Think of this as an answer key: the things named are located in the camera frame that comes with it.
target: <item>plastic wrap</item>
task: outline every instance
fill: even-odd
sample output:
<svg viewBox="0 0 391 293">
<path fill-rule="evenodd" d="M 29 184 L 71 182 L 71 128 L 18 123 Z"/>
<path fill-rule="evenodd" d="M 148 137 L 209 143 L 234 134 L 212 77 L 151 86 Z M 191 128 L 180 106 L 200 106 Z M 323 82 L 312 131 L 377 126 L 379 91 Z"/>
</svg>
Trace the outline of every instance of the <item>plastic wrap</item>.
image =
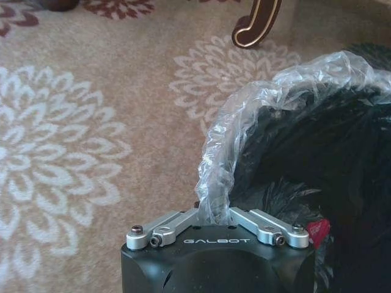
<svg viewBox="0 0 391 293">
<path fill-rule="evenodd" d="M 251 82 L 231 95 L 206 135 L 200 179 L 195 188 L 200 199 L 200 219 L 205 223 L 229 224 L 228 196 L 235 183 L 236 165 L 255 131 L 262 143 L 257 145 L 257 157 L 251 156 L 244 164 L 247 172 L 240 175 L 240 184 L 258 166 L 261 149 L 266 149 L 282 123 L 287 123 L 282 110 L 304 110 L 309 99 L 317 105 L 340 89 L 360 91 L 366 87 L 381 91 L 371 103 L 390 102 L 390 73 L 374 70 L 363 58 L 342 51 L 281 71 L 271 82 Z"/>
<path fill-rule="evenodd" d="M 203 149 L 199 217 L 228 225 L 233 205 L 292 224 L 327 218 L 315 292 L 386 288 L 390 154 L 391 73 L 350 52 L 322 56 L 228 99 Z"/>
</svg>

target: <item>red tag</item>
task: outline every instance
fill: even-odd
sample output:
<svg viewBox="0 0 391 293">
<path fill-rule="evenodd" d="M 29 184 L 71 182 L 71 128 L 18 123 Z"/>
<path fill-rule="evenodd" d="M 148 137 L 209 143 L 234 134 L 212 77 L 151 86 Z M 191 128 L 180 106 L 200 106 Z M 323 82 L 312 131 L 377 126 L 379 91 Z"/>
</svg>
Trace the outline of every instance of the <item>red tag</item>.
<svg viewBox="0 0 391 293">
<path fill-rule="evenodd" d="M 307 231 L 310 234 L 315 249 L 318 249 L 323 239 L 330 233 L 330 222 L 327 219 L 322 219 L 318 222 L 309 223 Z"/>
</svg>

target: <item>wooden chair leg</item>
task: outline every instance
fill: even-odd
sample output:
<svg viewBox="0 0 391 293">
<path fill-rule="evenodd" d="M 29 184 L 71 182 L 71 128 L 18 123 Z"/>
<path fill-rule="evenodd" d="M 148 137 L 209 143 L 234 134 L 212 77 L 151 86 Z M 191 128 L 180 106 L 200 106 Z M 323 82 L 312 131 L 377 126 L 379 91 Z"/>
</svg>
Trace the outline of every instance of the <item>wooden chair leg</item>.
<svg viewBox="0 0 391 293">
<path fill-rule="evenodd" d="M 282 0 L 254 0 L 251 14 L 239 19 L 233 32 L 233 43 L 244 49 L 259 44 L 270 32 Z"/>
<path fill-rule="evenodd" d="M 79 0 L 37 0 L 38 3 L 44 8 L 51 11 L 68 11 L 74 9 Z"/>
</svg>

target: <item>beige carpet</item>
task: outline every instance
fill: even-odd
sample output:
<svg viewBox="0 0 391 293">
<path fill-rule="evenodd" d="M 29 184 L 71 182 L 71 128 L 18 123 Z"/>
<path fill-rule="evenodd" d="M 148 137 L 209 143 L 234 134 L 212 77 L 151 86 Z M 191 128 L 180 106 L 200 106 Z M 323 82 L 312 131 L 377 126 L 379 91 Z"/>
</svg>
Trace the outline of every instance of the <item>beige carpet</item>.
<svg viewBox="0 0 391 293">
<path fill-rule="evenodd" d="M 53 13 L 0 0 L 0 291 L 121 292 L 125 234 L 191 207 L 204 133 L 230 93 L 354 43 L 391 47 L 386 5 L 372 1 L 376 17 L 324 2 L 284 1 L 245 51 L 230 33 L 251 1 Z"/>
</svg>

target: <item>dark red flower pattern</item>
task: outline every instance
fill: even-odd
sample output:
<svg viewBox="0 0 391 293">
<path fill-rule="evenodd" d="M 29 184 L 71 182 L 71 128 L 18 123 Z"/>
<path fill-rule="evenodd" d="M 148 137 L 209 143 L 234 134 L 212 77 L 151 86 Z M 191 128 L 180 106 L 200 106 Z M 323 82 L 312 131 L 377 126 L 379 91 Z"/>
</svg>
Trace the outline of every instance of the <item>dark red flower pattern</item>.
<svg viewBox="0 0 391 293">
<path fill-rule="evenodd" d="M 83 7 L 94 14 L 122 20 L 151 13 L 155 9 L 153 3 L 154 0 L 84 0 Z"/>
<path fill-rule="evenodd" d="M 32 2 L 24 0 L 0 0 L 0 36 L 5 37 L 12 26 L 36 26 L 38 18 L 31 12 L 41 10 Z"/>
</svg>

